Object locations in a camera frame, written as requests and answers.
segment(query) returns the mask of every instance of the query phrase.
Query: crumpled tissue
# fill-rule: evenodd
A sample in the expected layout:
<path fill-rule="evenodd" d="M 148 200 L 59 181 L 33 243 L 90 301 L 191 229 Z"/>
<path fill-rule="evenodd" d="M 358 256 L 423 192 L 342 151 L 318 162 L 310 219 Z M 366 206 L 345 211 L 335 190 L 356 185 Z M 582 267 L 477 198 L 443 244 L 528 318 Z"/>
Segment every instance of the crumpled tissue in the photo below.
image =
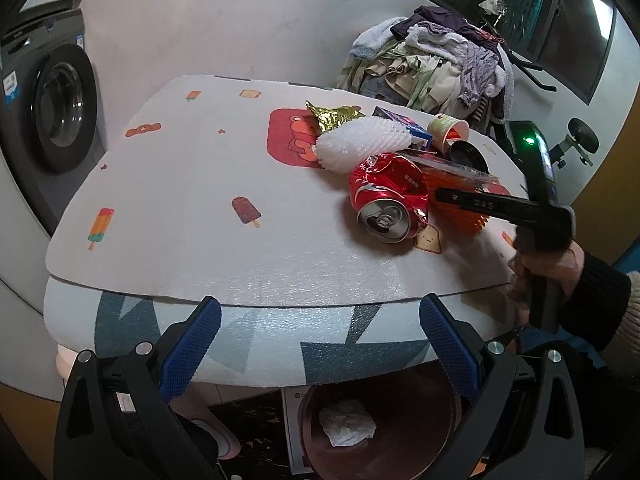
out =
<path fill-rule="evenodd" d="M 327 406 L 320 410 L 318 418 L 334 447 L 354 446 L 376 433 L 376 423 L 357 400 L 341 400 Z"/>

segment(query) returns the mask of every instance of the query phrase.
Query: white wall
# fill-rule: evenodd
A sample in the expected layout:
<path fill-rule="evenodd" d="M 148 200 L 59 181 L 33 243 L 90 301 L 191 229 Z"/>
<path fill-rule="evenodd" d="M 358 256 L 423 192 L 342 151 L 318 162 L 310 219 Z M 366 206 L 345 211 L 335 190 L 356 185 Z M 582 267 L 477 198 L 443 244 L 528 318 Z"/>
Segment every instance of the white wall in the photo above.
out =
<path fill-rule="evenodd" d="M 98 127 L 107 149 L 129 119 L 170 79 L 209 73 L 332 86 L 359 32 L 406 16 L 428 0 L 82 0 L 86 50 L 97 73 Z M 589 124 L 600 150 L 583 166 L 577 152 L 556 172 L 571 203 L 616 139 L 640 81 L 640 48 L 621 16 L 600 85 L 589 106 L 546 73 L 557 93 L 518 69 L 514 119 L 533 120 L 551 145 L 572 117 Z"/>
<path fill-rule="evenodd" d="M 640 46 L 618 13 L 609 57 L 588 106 L 549 74 L 532 74 L 542 83 L 557 86 L 558 92 L 539 89 L 514 68 L 516 86 L 511 119 L 534 121 L 550 147 L 564 139 L 568 133 L 566 126 L 573 117 L 586 122 L 600 140 L 597 153 L 589 154 L 593 167 L 583 165 L 578 152 L 572 149 L 564 156 L 567 165 L 562 170 L 556 168 L 558 200 L 570 204 L 595 174 L 625 123 L 640 82 Z"/>

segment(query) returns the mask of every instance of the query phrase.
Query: label sticker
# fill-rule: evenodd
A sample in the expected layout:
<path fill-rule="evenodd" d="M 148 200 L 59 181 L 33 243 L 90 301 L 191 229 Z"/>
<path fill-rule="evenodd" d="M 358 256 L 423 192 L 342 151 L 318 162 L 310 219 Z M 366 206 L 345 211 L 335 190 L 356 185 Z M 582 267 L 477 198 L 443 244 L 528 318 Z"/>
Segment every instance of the label sticker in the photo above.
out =
<path fill-rule="evenodd" d="M 4 100 L 9 104 L 18 97 L 18 78 L 15 75 L 15 70 L 2 79 L 2 84 L 4 85 Z"/>

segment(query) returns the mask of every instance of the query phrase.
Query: red cartoon print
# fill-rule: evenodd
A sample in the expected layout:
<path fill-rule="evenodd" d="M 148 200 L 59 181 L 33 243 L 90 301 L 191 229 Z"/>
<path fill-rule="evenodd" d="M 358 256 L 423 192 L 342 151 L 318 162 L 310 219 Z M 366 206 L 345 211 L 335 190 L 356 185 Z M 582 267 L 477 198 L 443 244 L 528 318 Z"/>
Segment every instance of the red cartoon print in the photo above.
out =
<path fill-rule="evenodd" d="M 313 148 L 319 133 L 318 121 L 310 111 L 278 108 L 269 117 L 267 152 L 289 166 L 321 168 Z"/>

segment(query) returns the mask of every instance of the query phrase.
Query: washing machine drum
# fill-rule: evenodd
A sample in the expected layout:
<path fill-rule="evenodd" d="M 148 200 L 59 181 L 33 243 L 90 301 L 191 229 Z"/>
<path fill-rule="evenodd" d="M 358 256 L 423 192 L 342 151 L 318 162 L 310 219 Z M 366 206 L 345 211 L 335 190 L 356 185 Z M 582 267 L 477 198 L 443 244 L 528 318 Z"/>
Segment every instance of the washing machine drum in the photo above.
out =
<path fill-rule="evenodd" d="M 38 72 L 31 102 L 32 145 L 46 170 L 65 173 L 88 155 L 96 135 L 94 70 L 84 50 L 64 44 Z"/>

